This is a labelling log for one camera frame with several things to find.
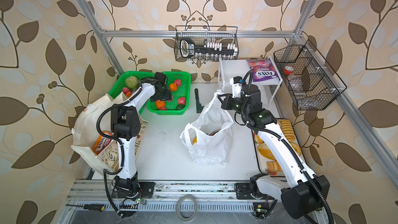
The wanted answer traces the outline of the black tool set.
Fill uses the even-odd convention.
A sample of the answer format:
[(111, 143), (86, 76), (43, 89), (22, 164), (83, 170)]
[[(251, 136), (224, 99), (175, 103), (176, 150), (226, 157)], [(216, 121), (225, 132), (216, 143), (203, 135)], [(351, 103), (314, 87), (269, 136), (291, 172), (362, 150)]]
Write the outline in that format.
[(206, 59), (236, 59), (239, 54), (238, 46), (235, 43), (223, 44), (207, 39), (195, 43), (188, 37), (181, 38), (176, 48), (180, 52), (180, 56), (187, 59), (199, 58), (202, 55)]

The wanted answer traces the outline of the plastic bottle red cap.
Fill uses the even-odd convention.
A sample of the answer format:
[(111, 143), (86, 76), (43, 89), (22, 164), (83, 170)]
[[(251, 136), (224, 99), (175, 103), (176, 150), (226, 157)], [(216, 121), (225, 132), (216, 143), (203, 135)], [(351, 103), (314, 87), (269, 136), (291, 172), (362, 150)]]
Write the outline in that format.
[(303, 83), (300, 75), (294, 73), (294, 68), (292, 66), (284, 67), (284, 74), (287, 76), (287, 88), (291, 91), (303, 91)]

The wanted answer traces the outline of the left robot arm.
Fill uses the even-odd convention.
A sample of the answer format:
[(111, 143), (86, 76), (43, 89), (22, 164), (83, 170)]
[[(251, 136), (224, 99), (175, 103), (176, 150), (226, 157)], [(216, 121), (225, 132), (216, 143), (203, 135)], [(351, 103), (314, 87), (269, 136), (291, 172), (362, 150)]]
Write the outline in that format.
[[(145, 77), (138, 81), (138, 88), (124, 102), (114, 104), (100, 114), (96, 122), (97, 132), (104, 138), (114, 140), (118, 144), (118, 170), (103, 170), (104, 179), (107, 175), (115, 177), (115, 187), (125, 191), (127, 198), (137, 198), (142, 194), (138, 183), (138, 172), (135, 165), (135, 142), (141, 130), (139, 110), (147, 101), (168, 101), (172, 93), (167, 87), (168, 78), (162, 72), (153, 77)], [(101, 130), (101, 121), (110, 113), (110, 129), (112, 135)]]

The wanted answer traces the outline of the dark green avocado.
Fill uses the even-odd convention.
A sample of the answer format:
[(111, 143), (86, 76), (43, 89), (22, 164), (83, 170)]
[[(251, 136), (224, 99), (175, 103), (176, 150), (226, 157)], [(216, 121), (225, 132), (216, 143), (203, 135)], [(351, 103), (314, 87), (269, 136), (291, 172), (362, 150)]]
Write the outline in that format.
[(185, 108), (184, 104), (178, 104), (175, 108), (176, 111), (183, 110)]

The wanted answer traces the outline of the white plastic bag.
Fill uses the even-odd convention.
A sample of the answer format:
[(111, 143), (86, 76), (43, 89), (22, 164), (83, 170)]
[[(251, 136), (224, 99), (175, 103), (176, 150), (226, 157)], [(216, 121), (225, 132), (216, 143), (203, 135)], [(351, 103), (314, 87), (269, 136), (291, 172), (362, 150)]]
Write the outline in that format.
[[(188, 123), (180, 135), (193, 162), (201, 166), (218, 164), (225, 167), (229, 162), (234, 121), (229, 112), (221, 108), (217, 98), (221, 94), (222, 90), (218, 89), (199, 118)], [(195, 137), (198, 138), (197, 143), (192, 145)]]

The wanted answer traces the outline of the tape roll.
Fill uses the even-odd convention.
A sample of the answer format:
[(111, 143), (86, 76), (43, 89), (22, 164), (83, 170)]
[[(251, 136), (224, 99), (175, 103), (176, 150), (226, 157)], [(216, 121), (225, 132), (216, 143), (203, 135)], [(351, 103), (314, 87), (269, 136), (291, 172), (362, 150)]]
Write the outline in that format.
[[(192, 221), (199, 210), (198, 203), (193, 195), (184, 195), (179, 198), (175, 206), (177, 217), (182, 222)], [(190, 216), (186, 216), (183, 212), (191, 212)]]

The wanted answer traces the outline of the cream floral tote bag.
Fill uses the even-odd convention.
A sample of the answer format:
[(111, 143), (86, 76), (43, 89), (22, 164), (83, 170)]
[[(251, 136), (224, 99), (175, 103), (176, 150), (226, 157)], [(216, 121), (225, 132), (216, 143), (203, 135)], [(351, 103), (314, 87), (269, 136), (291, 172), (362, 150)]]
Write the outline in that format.
[(97, 120), (103, 111), (125, 100), (127, 100), (127, 97), (123, 93), (117, 95), (116, 98), (112, 98), (109, 94), (104, 95), (94, 103), (89, 104), (80, 113), (75, 126), (72, 128), (72, 149), (98, 173), (103, 173), (104, 169), (112, 172), (117, 171), (119, 169), (119, 156), (116, 141), (111, 141), (111, 147), (105, 148), (99, 154), (96, 154), (93, 150), (94, 145), (102, 139), (96, 129)]

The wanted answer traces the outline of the left green vegetable basket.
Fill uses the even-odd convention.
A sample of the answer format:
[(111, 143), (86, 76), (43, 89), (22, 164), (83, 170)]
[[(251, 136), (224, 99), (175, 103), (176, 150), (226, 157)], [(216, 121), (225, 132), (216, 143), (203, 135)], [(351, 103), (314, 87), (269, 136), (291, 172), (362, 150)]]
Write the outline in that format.
[(143, 80), (144, 78), (147, 77), (154, 77), (154, 73), (151, 72), (138, 72), (138, 71), (129, 71), (123, 73), (119, 79), (116, 81), (115, 85), (111, 89), (109, 96), (113, 98), (108, 104), (108, 106), (113, 106), (115, 104), (121, 104), (125, 103), (127, 100), (131, 101), (130, 104), (134, 104), (134, 106), (137, 108), (140, 107), (139, 114), (141, 115), (144, 105), (147, 103), (147, 101), (150, 99), (152, 96), (152, 93), (154, 93), (154, 89), (151, 88), (150, 86), (146, 85), (143, 86), (141, 92), (139, 93), (139, 88), (133, 92), (132, 96), (128, 99), (125, 97), (124, 93), (122, 92), (122, 89), (126, 87), (125, 80), (128, 79), (131, 76), (135, 76), (139, 80)]

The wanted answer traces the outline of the pink red apple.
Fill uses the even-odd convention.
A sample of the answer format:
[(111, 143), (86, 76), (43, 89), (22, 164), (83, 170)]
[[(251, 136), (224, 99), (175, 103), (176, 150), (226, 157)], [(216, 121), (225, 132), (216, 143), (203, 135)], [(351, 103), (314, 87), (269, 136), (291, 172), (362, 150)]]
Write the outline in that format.
[(187, 100), (185, 97), (180, 97), (177, 102), (180, 105), (186, 105)]

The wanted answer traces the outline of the bread tray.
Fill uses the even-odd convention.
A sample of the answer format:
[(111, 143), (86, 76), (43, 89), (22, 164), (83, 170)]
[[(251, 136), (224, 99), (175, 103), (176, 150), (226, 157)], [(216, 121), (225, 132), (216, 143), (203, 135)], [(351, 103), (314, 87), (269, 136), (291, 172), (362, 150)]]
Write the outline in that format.
[[(277, 119), (277, 123), (281, 127), (282, 133), (286, 137), (287, 141), (290, 143), (290, 145), (293, 147), (296, 153), (300, 156), (300, 158), (304, 161), (302, 150), (297, 142), (291, 121), (288, 119), (279, 118)], [(285, 174), (282, 168), (280, 167), (279, 163), (276, 161), (271, 150), (267, 147), (265, 142), (253, 131), (252, 135), (255, 142), (255, 151), (257, 155), (259, 170), (262, 173), (269, 174), (271, 177), (285, 178)]]

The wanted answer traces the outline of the purple Fox's candy bag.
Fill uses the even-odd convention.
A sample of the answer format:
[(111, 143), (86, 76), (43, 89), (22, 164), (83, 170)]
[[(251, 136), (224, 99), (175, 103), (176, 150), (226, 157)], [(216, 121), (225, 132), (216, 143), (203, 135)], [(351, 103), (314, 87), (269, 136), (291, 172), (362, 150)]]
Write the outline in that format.
[(253, 73), (253, 82), (266, 82), (272, 79), (277, 79), (278, 75), (272, 61), (270, 59), (264, 60), (247, 60), (248, 65)]

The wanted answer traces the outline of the dark green pipe wrench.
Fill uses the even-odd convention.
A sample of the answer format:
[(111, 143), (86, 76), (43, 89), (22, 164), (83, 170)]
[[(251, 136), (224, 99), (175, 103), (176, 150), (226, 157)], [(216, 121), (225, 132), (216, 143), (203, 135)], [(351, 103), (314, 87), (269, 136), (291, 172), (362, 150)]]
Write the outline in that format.
[(204, 106), (200, 102), (198, 88), (195, 88), (194, 93), (195, 93), (196, 112), (200, 114), (204, 109)]

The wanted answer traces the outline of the green cabbage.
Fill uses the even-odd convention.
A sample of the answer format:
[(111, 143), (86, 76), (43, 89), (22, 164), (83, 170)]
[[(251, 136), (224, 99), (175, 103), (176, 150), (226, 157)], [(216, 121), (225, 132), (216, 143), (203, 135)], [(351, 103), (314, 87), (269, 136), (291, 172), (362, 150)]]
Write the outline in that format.
[(135, 76), (130, 76), (125, 80), (125, 86), (130, 90), (136, 90), (140, 85), (140, 80)]

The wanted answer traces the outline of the orange snack bag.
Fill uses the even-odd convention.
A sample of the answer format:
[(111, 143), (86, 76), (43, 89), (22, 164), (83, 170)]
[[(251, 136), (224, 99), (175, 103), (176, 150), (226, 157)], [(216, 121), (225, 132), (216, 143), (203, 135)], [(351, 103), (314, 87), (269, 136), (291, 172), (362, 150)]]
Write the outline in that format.
[(100, 135), (93, 145), (92, 150), (96, 155), (100, 155), (101, 153), (115, 153), (118, 151), (118, 145), (115, 140)]

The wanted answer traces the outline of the orange fruit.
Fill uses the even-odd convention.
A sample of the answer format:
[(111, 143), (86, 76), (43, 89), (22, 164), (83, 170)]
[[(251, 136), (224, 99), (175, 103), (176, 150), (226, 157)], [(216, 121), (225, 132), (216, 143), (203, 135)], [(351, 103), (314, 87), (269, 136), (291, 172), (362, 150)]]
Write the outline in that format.
[(157, 100), (155, 105), (156, 105), (157, 109), (159, 109), (159, 110), (165, 109), (165, 102), (164, 101)]

